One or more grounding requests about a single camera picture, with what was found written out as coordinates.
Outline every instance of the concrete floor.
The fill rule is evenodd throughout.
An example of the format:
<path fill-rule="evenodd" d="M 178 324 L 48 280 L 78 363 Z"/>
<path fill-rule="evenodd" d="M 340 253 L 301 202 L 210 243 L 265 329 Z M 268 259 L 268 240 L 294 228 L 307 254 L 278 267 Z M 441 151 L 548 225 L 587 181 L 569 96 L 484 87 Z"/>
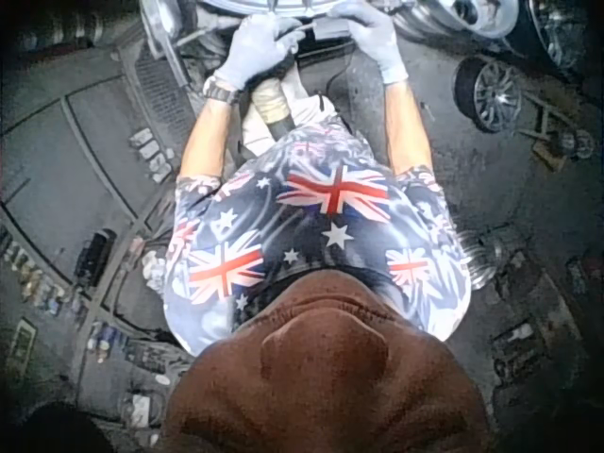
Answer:
<path fill-rule="evenodd" d="M 602 231 L 599 198 L 602 190 L 599 166 L 601 150 L 598 150 L 597 155 L 590 160 L 570 164 L 560 174 L 550 174 L 531 155 L 532 139 L 511 131 L 498 134 L 482 133 L 469 119 L 459 113 L 453 102 L 451 87 L 456 68 L 463 56 L 445 54 L 402 41 L 399 42 L 399 48 L 406 61 L 411 76 L 410 83 L 417 101 L 428 106 L 429 109 L 429 112 L 428 109 L 423 109 L 422 115 L 433 148 L 435 173 L 445 189 L 456 222 L 461 227 L 471 227 L 479 231 L 497 227 L 505 222 L 516 223 L 525 236 L 530 237 L 530 247 L 540 263 L 551 272 L 552 276 L 562 279 L 564 263 L 571 256 L 582 253 L 590 243 L 597 242 L 600 238 L 598 235 Z M 107 56 L 95 54 L 98 59 L 105 59 Z M 353 126 L 365 135 L 377 158 L 385 160 L 383 91 L 375 65 L 365 55 L 357 50 L 351 55 L 305 67 L 301 70 L 301 78 L 309 93 L 317 91 L 325 93 L 327 81 L 341 71 L 344 72 L 334 80 L 329 94 L 336 107 L 342 111 L 344 118 L 350 120 Z M 528 87 L 541 87 L 544 80 L 545 78 L 523 77 L 523 83 Z M 547 86 L 553 87 L 554 92 L 557 90 L 556 83 L 547 80 Z M 115 85 L 107 87 L 107 90 L 114 95 L 121 92 L 123 88 Z M 87 92 L 86 95 L 92 96 L 94 103 L 101 107 L 103 103 L 106 104 L 103 92 Z M 92 114 L 81 103 L 78 105 L 81 115 L 86 117 L 89 128 L 94 122 L 101 122 L 105 126 L 113 125 L 113 128 L 119 129 L 120 141 L 116 143 L 114 138 L 111 143 L 104 142 L 103 134 L 95 134 L 93 129 L 89 132 L 94 138 L 94 147 L 103 150 L 104 159 L 109 159 L 104 161 L 104 164 L 117 169 L 120 180 L 124 181 L 124 190 L 134 193 L 130 197 L 136 198 L 137 181 L 143 181 L 141 178 L 144 167 L 130 161 L 130 157 L 125 153 L 127 153 L 127 134 L 135 131 L 131 129 L 140 126 L 140 118 L 135 116 L 132 124 L 126 126 L 114 124 L 111 115 Z M 600 113 L 589 113 L 584 116 L 586 117 L 584 126 L 597 132 L 597 125 L 601 124 Z M 527 107 L 519 121 L 529 124 L 534 121 L 534 118 L 534 109 Z M 116 153 L 116 147 L 122 152 Z M 57 159 L 66 158 L 65 153 L 68 152 L 66 148 L 73 147 L 71 145 L 57 147 L 53 150 L 54 156 Z M 28 148 L 23 155 L 13 153 L 10 157 L 12 168 L 22 168 L 20 159 L 31 166 L 31 162 L 37 161 L 36 153 L 43 152 L 43 147 L 38 146 L 35 149 Z M 130 165 L 127 168 L 120 163 L 124 159 Z M 70 162 L 70 172 L 90 171 L 87 165 L 87 162 L 82 159 L 74 158 Z M 132 173 L 131 179 L 125 175 L 126 171 Z M 141 184 L 146 192 L 152 190 L 148 180 Z M 49 199 L 45 197 L 44 191 L 37 191 L 37 193 L 36 203 L 40 206 L 45 206 L 44 203 L 47 205 Z M 94 210 L 92 214 L 98 216 L 98 212 L 103 211 Z M 52 222 L 57 221 L 60 217 L 58 213 L 58 210 L 49 210 L 45 214 L 48 217 L 48 225 L 53 225 Z M 33 215 L 31 210 L 24 208 L 22 217 L 31 219 L 31 215 Z M 85 221 L 91 220 L 92 217 L 86 217 Z M 38 234 L 36 240 L 41 243 L 42 250 L 54 250 L 62 245 L 62 242 L 68 241 L 65 237 L 45 238 L 42 233 L 38 233 L 38 230 L 36 234 Z M 70 272 L 72 265 L 71 260 L 64 263 L 66 273 Z M 23 315 L 24 310 L 30 310 L 17 303 L 19 290 L 14 276 L 11 276 L 12 273 L 6 269 L 6 266 L 0 269 L 2 298 L 13 301 L 11 306 L 16 304 L 15 307 L 19 308 L 3 310 L 2 331 L 5 333 L 10 332 L 11 326 L 14 326 L 16 320 Z M 492 285 L 475 293 L 466 318 L 448 342 L 462 366 L 478 385 L 487 404 L 495 386 L 488 342 L 494 334 L 506 326 L 508 311 L 508 308 L 501 304 L 494 308 L 496 299 L 497 295 Z M 144 288 L 138 276 L 133 275 L 126 282 L 120 309 L 124 315 L 131 316 L 133 321 L 140 322 L 146 327 L 154 325 L 165 327 L 159 298 Z M 41 319 L 39 329 L 47 332 L 46 337 L 41 337 L 43 344 L 53 344 L 52 342 L 61 338 L 57 332 L 64 328 L 63 323 L 67 321 L 41 318 L 39 313 L 36 314 L 35 319 L 38 318 Z M 2 336 L 2 344 L 8 342 L 9 336 L 9 334 Z M 71 346 L 63 340 L 60 347 L 68 350 Z M 52 354 L 48 351 L 35 353 L 33 362 L 38 358 L 42 363 L 47 363 L 52 361 Z M 59 361 L 59 365 L 52 373 L 46 372 L 46 375 L 53 377 L 59 375 L 65 367 L 62 361 Z M 40 374 L 43 375 L 44 371 L 34 370 L 32 373 L 32 379 L 35 380 Z M 148 378 L 135 374 L 136 372 L 120 358 L 119 354 L 112 363 L 103 365 L 88 363 L 82 394 L 85 408 L 90 411 L 98 410 L 109 418 L 116 416 L 116 398 L 131 385 L 133 380 Z"/>

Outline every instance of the garage floor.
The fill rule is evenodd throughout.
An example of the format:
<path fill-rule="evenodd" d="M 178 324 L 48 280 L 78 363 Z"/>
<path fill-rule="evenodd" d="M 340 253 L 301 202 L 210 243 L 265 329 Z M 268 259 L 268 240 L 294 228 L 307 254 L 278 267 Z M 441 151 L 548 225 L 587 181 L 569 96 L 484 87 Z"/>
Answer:
<path fill-rule="evenodd" d="M 408 42 L 400 42 L 399 47 L 417 101 L 424 106 L 422 115 L 433 147 L 435 173 L 458 225 L 485 231 L 514 223 L 528 239 L 539 263 L 554 279 L 562 281 L 566 261 L 582 254 L 601 237 L 601 150 L 590 160 L 569 163 L 561 173 L 551 174 L 532 156 L 532 139 L 512 131 L 482 133 L 459 113 L 451 87 L 463 56 Z M 356 50 L 303 67 L 301 78 L 309 93 L 325 94 L 327 81 L 340 72 L 343 73 L 330 88 L 332 101 L 344 118 L 365 135 L 377 157 L 385 159 L 383 91 L 377 70 L 365 55 Z M 523 83 L 527 88 L 561 91 L 558 82 L 548 77 L 524 76 Z M 576 114 L 601 143 L 597 126 L 601 124 L 601 113 L 583 106 Z M 535 119 L 536 111 L 526 106 L 519 124 L 530 125 Z M 101 116 L 97 120 L 105 121 Z M 99 135 L 98 140 L 102 141 L 103 136 Z M 0 275 L 3 298 L 10 294 L 9 298 L 18 300 L 14 274 L 2 266 Z M 155 319 L 161 315 L 159 299 L 144 288 L 138 275 L 126 283 L 122 293 L 124 315 L 146 327 L 165 326 L 163 319 Z M 466 319 L 448 342 L 487 404 L 496 384 L 488 341 L 507 327 L 502 315 L 506 309 L 500 304 L 495 309 L 496 299 L 493 285 L 475 293 Z M 2 318 L 3 326 L 8 326 L 4 318 L 12 324 L 18 314 L 3 314 Z M 82 406 L 86 411 L 114 418 L 118 415 L 117 401 L 133 382 L 156 385 L 127 364 L 119 352 L 102 365 L 88 362 L 82 381 Z"/>

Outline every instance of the white star print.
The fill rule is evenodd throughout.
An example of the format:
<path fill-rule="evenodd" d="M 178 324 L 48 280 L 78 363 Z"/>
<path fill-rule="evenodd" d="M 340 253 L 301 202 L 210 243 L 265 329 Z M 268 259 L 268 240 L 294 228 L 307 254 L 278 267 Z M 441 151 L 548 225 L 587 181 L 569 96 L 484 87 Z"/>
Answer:
<path fill-rule="evenodd" d="M 283 260 L 287 261 L 288 264 L 292 264 L 293 262 L 298 261 L 298 252 L 293 249 L 289 252 L 285 252 L 285 258 Z"/>
<path fill-rule="evenodd" d="M 340 246 L 340 248 L 342 248 L 342 250 L 344 250 L 344 241 L 349 241 L 349 240 L 355 239 L 352 236 L 348 236 L 346 234 L 347 229 L 348 229 L 348 225 L 344 225 L 341 228 L 338 228 L 338 226 L 336 224 L 331 222 L 331 230 L 324 231 L 323 233 L 321 233 L 324 236 L 327 236 L 329 238 L 329 241 L 327 242 L 326 247 L 329 247 L 330 245 L 334 245 L 336 243 L 337 245 Z"/>
<path fill-rule="evenodd" d="M 247 305 L 247 296 L 242 294 L 239 299 L 235 299 L 235 303 L 237 304 L 237 310 L 243 310 Z"/>
<path fill-rule="evenodd" d="M 268 177 L 264 177 L 260 181 L 256 183 L 256 187 L 260 187 L 261 189 L 268 186 L 271 183 L 271 180 Z"/>
<path fill-rule="evenodd" d="M 237 214 L 233 213 L 233 208 L 227 212 L 220 213 L 220 220 L 215 220 L 213 223 L 219 233 L 223 232 L 225 228 L 233 228 L 233 220 L 237 218 Z"/>

